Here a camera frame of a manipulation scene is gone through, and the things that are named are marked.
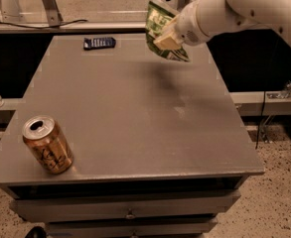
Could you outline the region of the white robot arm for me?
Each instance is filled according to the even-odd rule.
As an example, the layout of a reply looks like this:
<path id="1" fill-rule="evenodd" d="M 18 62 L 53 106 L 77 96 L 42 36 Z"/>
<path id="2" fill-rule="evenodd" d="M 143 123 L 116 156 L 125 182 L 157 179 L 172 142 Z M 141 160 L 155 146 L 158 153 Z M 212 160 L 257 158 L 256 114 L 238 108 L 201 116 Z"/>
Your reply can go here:
<path id="1" fill-rule="evenodd" d="M 291 48 L 291 0 L 195 0 L 163 28 L 154 44 L 177 50 L 252 27 L 271 29 Z"/>

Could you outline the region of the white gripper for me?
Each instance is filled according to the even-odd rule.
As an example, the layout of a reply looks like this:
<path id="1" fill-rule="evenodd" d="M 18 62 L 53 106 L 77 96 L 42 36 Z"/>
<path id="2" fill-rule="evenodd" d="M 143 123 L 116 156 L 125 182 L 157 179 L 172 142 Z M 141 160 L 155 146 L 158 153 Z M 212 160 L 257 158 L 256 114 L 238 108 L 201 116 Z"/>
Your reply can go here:
<path id="1" fill-rule="evenodd" d="M 203 0 L 196 0 L 174 17 L 163 28 L 154 40 L 154 45 L 160 50 L 179 50 L 184 42 L 189 46 L 206 43 L 211 38 L 202 30 L 199 23 L 199 5 Z"/>

